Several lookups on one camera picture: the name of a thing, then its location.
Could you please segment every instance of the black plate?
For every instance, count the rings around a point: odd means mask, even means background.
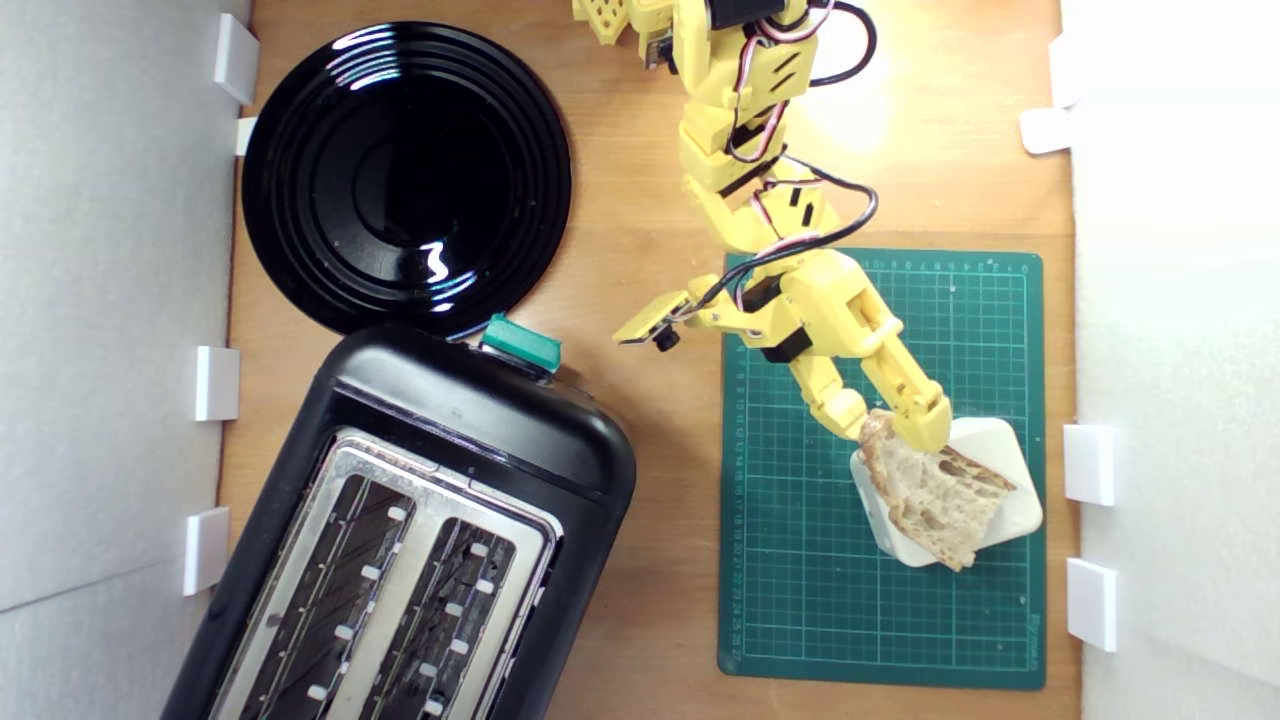
[[[570,188],[568,138],[532,70],[472,32],[398,22],[280,82],[241,193],[259,260],[314,320],[454,338],[538,282]]]

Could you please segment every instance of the black cable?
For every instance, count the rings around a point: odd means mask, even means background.
[[[714,300],[716,296],[721,293],[721,291],[728,287],[730,283],[736,281],[742,274],[750,273],[755,268],[759,268],[760,265],[768,265],[769,263],[774,263],[783,258],[790,258],[792,255],[808,252],[810,250],[831,245],[832,242],[837,242],[840,240],[844,240],[854,234],[855,232],[861,229],[863,225],[870,222],[872,217],[876,214],[876,210],[879,208],[879,195],[877,195],[874,190],[867,187],[865,184],[837,178],[836,176],[832,176],[824,170],[820,170],[810,165],[809,163],[805,163],[804,160],[799,160],[790,155],[786,155],[786,158],[792,163],[797,163],[800,165],[804,165],[805,168],[809,168],[809,172],[812,172],[814,176],[837,187],[842,187],[845,190],[855,190],[858,192],[867,195],[867,209],[863,210],[861,215],[854,218],[851,223],[840,229],[832,231],[828,234],[824,234],[822,237],[815,237],[805,242],[797,242],[796,245],[783,247],[782,250],[778,250],[777,252],[771,252],[769,255],[765,255],[763,258],[753,258],[742,263],[741,265],[730,269],[721,277],[721,279],[716,281],[716,284],[713,284],[705,293],[703,293],[701,299],[699,299],[698,302],[695,302],[691,307],[681,310],[680,315],[690,315],[692,313],[701,310],[703,307],[709,305],[712,300]]]
[[[826,3],[823,3],[822,0],[809,0],[809,6],[823,8],[826,6]],[[832,8],[832,12],[835,10],[849,13],[855,18],[858,18],[859,20],[861,20],[863,27],[867,28],[867,50],[863,53],[863,59],[858,60],[858,64],[855,64],[854,67],[849,68],[847,70],[838,72],[833,76],[812,79],[809,81],[809,87],[822,87],[824,85],[836,85],[837,82],[845,82],[846,79],[867,69],[867,65],[870,64],[872,58],[876,56],[876,42],[877,42],[876,23],[872,22],[872,17],[867,14],[867,10],[863,10],[856,5],[850,5],[849,3],[836,3],[835,6]]]

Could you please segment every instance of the white wall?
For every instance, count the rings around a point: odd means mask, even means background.
[[[248,0],[0,12],[0,717],[155,716],[204,610],[179,555],[221,442],[192,392],[227,337],[224,9],[247,22]]]
[[[1082,556],[1119,571],[1084,717],[1280,717],[1280,12],[1064,0],[1079,421],[1120,430]]]

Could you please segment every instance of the green cutting mat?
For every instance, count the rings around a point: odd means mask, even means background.
[[[1044,497],[1042,265],[1036,255],[844,250],[906,325],[956,416],[1012,424]],[[742,258],[731,258],[740,263]],[[837,361],[869,404],[856,361]],[[786,365],[724,341],[719,666],[732,675],[1038,689],[1044,528],[956,574],[876,546],[849,470]]]

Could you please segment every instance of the bread slice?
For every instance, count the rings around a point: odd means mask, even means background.
[[[863,464],[888,519],[947,568],[970,568],[996,510],[1015,488],[956,452],[920,452],[893,432],[893,414],[872,410],[859,436]]]

